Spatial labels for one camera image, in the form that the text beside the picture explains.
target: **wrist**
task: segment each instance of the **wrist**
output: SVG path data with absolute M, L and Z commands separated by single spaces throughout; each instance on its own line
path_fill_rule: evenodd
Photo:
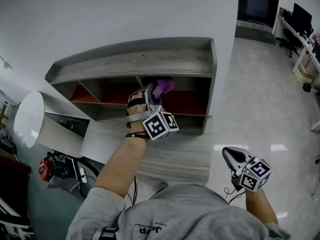
M 256 192 L 245 189 L 245 198 L 248 200 L 254 200 L 263 193 L 264 193 L 264 191 L 262 190 L 262 188 L 260 188 Z
M 131 133 L 132 134 L 146 131 L 146 129 L 141 121 L 134 121 L 134 122 L 131 122 L 130 124 L 131 124 Z

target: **wristband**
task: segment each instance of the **wristband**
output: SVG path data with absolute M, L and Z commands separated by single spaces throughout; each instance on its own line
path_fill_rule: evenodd
M 143 135 L 146 131 L 138 131 L 134 133 L 128 133 L 125 137 L 134 137 L 134 138 L 141 138 L 141 139 L 150 139 L 149 135 Z

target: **red shelf backing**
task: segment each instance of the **red shelf backing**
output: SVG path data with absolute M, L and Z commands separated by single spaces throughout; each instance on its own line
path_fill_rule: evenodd
M 131 94 L 140 89 L 140 85 L 135 82 L 111 83 L 108 85 L 102 103 L 128 104 Z
M 70 101 L 71 102 L 88 102 L 88 103 L 97 103 L 97 102 L 99 102 L 82 85 L 78 85 L 75 88 L 74 93 L 73 93 Z
M 112 83 L 108 85 L 101 101 L 103 104 L 128 104 L 129 96 L 140 88 L 138 83 Z M 203 97 L 194 91 L 172 90 L 162 94 L 163 106 L 173 114 L 205 116 Z M 98 101 L 82 86 L 75 88 L 72 102 L 97 103 Z
M 164 109 L 172 114 L 206 115 L 206 106 L 194 91 L 172 90 L 161 97 Z

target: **desk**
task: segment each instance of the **desk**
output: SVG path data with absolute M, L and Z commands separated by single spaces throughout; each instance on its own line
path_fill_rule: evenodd
M 292 69 L 292 73 L 295 73 L 298 70 L 298 66 L 301 63 L 302 59 L 304 58 L 306 52 L 308 51 L 310 53 L 310 58 L 312 60 L 312 62 L 314 63 L 316 69 L 319 71 L 320 73 L 320 63 L 317 60 L 316 56 L 312 53 L 313 47 L 312 45 L 308 44 L 306 40 L 304 40 L 302 38 L 302 36 L 299 35 L 299 33 L 297 33 L 292 26 L 289 25 L 288 22 L 285 21 L 285 19 L 283 17 L 281 17 L 280 15 L 277 15 L 278 17 L 278 22 L 281 22 L 288 30 L 290 30 L 292 32 L 292 34 L 294 34 L 294 36 L 296 38 L 298 38 L 300 40 L 300 42 L 303 44 L 303 49 L 302 52 L 300 53 L 299 59 L 297 60 L 296 64 L 294 65 L 293 69 Z M 320 127 L 320 120 L 318 122 L 316 122 L 314 125 L 312 125 L 310 127 L 310 130 L 313 131 L 314 129 Z

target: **wooden cabinet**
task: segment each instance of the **wooden cabinet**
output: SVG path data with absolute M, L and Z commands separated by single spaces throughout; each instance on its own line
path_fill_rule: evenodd
M 99 122 L 124 118 L 130 94 L 148 85 L 152 78 L 172 77 L 174 89 L 162 95 L 164 109 L 175 115 L 182 132 L 202 134 L 216 70 L 213 39 L 171 37 L 119 43 L 76 54 L 56 61 L 45 79 Z

